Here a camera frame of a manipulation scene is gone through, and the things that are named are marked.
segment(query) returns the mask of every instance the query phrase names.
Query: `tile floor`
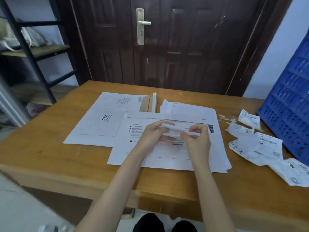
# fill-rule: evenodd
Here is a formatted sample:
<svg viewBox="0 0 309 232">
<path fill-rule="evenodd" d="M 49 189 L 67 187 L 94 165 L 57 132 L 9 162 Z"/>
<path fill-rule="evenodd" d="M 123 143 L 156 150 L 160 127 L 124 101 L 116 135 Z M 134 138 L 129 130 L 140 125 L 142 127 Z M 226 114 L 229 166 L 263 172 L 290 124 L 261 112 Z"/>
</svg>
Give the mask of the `tile floor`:
<svg viewBox="0 0 309 232">
<path fill-rule="evenodd" d="M 0 140 L 5 139 L 15 129 L 2 130 Z M 146 214 L 146 211 L 136 210 L 133 219 L 121 220 L 117 232 L 132 232 L 134 225 Z M 156 214 L 163 222 L 165 231 L 171 231 L 173 226 L 181 220 L 174 221 L 168 215 Z M 198 232 L 204 232 L 203 223 L 188 220 L 196 227 Z M 0 225 L 1 232 L 36 232 L 41 225 L 50 224 L 59 227 L 66 225 L 72 231 L 74 227 L 61 218 L 50 208 L 34 198 L 23 188 L 17 186 L 0 174 Z"/>
</svg>

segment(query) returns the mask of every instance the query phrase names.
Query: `wooden table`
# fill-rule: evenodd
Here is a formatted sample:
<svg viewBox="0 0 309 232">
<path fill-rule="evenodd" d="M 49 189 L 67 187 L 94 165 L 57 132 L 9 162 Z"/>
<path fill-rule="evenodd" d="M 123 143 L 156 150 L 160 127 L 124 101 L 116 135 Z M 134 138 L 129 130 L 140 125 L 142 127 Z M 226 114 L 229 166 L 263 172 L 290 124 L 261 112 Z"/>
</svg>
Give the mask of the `wooden table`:
<svg viewBox="0 0 309 232">
<path fill-rule="evenodd" d="M 102 92 L 158 95 L 163 99 L 214 108 L 232 169 L 213 176 L 239 229 L 309 231 L 309 188 L 291 187 L 269 167 L 258 167 L 231 151 L 235 139 L 227 118 L 249 113 L 263 100 L 88 81 L 0 144 L 0 169 L 23 186 L 97 199 L 119 166 L 107 165 L 109 147 L 63 144 Z M 262 123 L 266 134 L 272 135 Z M 284 151 L 284 158 L 291 157 Z M 141 168 L 128 207 L 202 220 L 193 171 Z"/>
</svg>

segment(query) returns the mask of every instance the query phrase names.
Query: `forearm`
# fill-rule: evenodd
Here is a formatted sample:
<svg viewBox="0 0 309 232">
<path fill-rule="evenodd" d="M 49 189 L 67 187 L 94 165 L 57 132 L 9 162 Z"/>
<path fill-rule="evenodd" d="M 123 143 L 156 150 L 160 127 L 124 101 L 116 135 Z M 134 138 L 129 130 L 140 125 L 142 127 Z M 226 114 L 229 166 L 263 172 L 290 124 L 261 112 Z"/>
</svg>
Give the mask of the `forearm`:
<svg viewBox="0 0 309 232">
<path fill-rule="evenodd" d="M 236 232 L 209 167 L 194 168 L 203 222 L 208 232 Z"/>
<path fill-rule="evenodd" d="M 142 155 L 133 149 L 75 232 L 116 231 L 142 162 Z"/>
</svg>

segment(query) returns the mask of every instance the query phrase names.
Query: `blue basket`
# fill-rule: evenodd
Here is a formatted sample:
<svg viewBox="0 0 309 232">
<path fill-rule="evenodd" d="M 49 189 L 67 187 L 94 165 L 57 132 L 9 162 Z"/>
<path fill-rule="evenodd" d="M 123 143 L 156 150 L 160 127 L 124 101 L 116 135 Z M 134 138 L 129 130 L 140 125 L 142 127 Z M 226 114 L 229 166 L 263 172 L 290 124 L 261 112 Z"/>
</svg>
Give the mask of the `blue basket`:
<svg viewBox="0 0 309 232">
<path fill-rule="evenodd" d="M 309 32 L 257 114 L 309 166 Z"/>
</svg>

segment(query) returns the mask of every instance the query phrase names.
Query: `dark brown door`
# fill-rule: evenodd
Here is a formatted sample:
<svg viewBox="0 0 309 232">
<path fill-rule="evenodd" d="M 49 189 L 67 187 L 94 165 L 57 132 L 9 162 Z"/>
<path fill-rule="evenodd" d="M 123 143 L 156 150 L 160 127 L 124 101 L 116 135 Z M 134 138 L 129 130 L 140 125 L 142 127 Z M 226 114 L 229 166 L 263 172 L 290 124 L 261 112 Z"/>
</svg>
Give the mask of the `dark brown door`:
<svg viewBox="0 0 309 232">
<path fill-rule="evenodd" d="M 131 0 L 135 82 L 220 94 L 263 0 Z M 144 9 L 144 46 L 136 8 Z"/>
<path fill-rule="evenodd" d="M 130 0 L 72 0 L 93 80 L 134 84 Z"/>
</svg>

